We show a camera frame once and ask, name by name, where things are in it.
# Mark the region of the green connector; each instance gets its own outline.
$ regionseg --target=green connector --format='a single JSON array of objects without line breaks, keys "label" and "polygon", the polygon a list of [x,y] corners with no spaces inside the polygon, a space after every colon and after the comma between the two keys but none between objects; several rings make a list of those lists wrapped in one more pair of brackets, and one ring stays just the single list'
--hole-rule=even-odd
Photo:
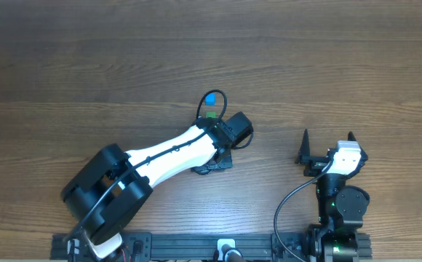
[{"label": "green connector", "polygon": [[206,112],[206,118],[216,118],[216,112]]}]

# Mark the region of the wood grain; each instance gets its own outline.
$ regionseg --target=wood grain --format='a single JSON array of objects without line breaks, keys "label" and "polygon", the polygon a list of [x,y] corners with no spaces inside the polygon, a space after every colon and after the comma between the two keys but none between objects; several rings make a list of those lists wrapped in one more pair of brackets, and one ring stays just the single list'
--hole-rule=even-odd
[{"label": "wood grain", "polygon": [[[215,88],[252,145],[229,171],[155,188],[127,229],[271,233],[306,180],[303,129],[318,155],[352,130],[374,257],[422,258],[422,0],[0,0],[0,258],[48,258],[76,223],[59,193],[80,168],[109,143],[181,134]],[[314,189],[279,217],[316,222]]]}]

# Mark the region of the white arm segment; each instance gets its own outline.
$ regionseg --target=white arm segment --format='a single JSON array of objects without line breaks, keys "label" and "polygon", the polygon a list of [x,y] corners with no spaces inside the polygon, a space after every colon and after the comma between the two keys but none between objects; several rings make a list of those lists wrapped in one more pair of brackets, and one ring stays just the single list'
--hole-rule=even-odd
[{"label": "white arm segment", "polygon": [[[197,126],[193,126],[182,135],[160,143],[159,145],[141,150],[129,150],[126,152],[130,155],[129,162],[132,165],[136,165],[145,160],[148,156],[153,156],[172,148],[173,146],[178,146],[181,143],[192,140],[203,132],[204,130],[199,129]],[[141,176],[148,177],[150,186],[154,188],[162,181],[179,172],[206,164],[216,153],[216,149],[212,143],[213,141],[209,135],[205,135],[191,145],[184,146],[179,151],[165,154],[164,156],[151,161],[150,164],[144,164],[136,170]]]}]

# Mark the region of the tabletop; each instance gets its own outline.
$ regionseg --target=tabletop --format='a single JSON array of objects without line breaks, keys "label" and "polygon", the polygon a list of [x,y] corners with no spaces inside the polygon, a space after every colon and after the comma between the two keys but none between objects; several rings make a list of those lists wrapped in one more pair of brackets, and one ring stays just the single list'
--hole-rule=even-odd
[{"label": "tabletop", "polygon": [[[157,186],[127,230],[270,234],[307,180],[303,130],[320,156],[353,131],[374,257],[422,258],[420,0],[0,0],[0,258],[48,258],[76,224],[59,193],[88,160],[181,134],[215,88],[252,144],[230,170]],[[317,216],[309,186],[279,228]]]}]

